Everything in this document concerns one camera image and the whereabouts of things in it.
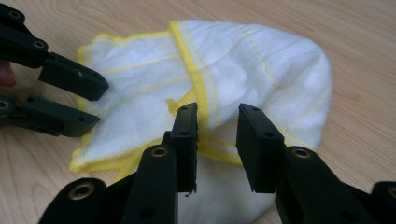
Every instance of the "towel fold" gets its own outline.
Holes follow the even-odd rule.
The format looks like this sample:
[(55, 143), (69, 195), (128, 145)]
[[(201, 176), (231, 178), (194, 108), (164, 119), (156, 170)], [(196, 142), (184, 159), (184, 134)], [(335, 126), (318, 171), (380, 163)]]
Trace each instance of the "towel fold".
[(80, 63), (110, 85), (78, 108), (102, 118), (83, 136), (71, 170), (134, 171), (171, 130), (177, 109), (198, 104), (198, 191), (180, 197), (180, 223), (249, 223), (273, 195), (250, 192), (235, 148), (238, 106), (262, 109), (287, 145), (316, 149), (330, 108), (331, 68), (313, 41), (258, 24), (171, 21), (165, 32), (98, 35)]

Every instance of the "wood grain surface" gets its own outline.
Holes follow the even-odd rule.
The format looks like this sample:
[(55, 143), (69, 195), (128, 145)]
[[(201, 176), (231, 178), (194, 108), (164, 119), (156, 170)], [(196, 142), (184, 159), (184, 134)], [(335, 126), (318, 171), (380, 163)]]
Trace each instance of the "wood grain surface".
[[(396, 1), (61, 1), (1, 0), (26, 16), (26, 26), (49, 49), (75, 60), (77, 48), (97, 34), (127, 36), (162, 31), (171, 20), (259, 23), (303, 35), (321, 45), (332, 63), (332, 109), (318, 154), (344, 182), (364, 191), (396, 180)], [(15, 88), (75, 107), (75, 96), (37, 80), (39, 69), (13, 65)], [(69, 182), (115, 172), (72, 174), (68, 165), (80, 139), (19, 128), (0, 131), (0, 223), (37, 223)], [(275, 208), (256, 223), (280, 223)]]

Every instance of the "white towel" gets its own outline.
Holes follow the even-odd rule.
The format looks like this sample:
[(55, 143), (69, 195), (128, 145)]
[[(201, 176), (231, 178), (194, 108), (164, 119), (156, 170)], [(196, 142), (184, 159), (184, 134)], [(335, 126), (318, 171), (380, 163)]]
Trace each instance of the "white towel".
[(179, 197), (180, 223), (249, 223), (273, 201), (250, 192), (235, 148), (238, 106), (255, 105), (287, 145), (316, 149), (330, 108), (331, 69), (313, 41), (258, 24), (171, 21), (165, 32), (100, 34), (78, 51), (110, 88), (78, 108), (102, 118), (83, 136), (71, 170), (130, 174), (172, 129), (181, 105), (198, 103), (198, 192)]

